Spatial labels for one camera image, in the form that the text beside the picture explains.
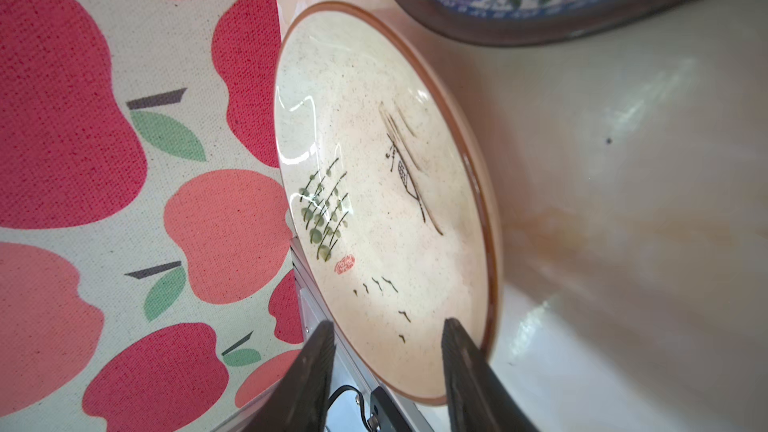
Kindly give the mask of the cream plate brown rim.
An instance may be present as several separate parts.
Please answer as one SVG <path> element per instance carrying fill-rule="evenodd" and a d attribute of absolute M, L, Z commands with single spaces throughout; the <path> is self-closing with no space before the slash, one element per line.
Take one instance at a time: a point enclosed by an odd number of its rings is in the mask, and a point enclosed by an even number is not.
<path fill-rule="evenodd" d="M 490 354 L 503 274 L 461 107 L 405 37 L 329 1 L 286 33 L 274 122 L 297 238 L 337 329 L 391 390 L 444 404 L 443 324 L 459 320 Z"/>

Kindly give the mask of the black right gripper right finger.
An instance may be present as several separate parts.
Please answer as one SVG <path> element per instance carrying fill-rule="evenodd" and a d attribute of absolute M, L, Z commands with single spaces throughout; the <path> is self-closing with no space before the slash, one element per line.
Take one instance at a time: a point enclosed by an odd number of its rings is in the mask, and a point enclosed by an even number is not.
<path fill-rule="evenodd" d="M 458 319 L 445 320 L 441 350 L 447 409 L 453 431 L 537 430 Z"/>

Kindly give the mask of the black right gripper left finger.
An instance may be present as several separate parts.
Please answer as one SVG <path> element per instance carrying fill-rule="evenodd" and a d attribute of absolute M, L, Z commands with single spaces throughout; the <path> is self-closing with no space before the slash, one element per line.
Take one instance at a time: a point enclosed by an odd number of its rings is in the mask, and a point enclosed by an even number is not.
<path fill-rule="evenodd" d="M 335 358 L 334 324 L 320 322 L 244 431 L 325 430 Z"/>

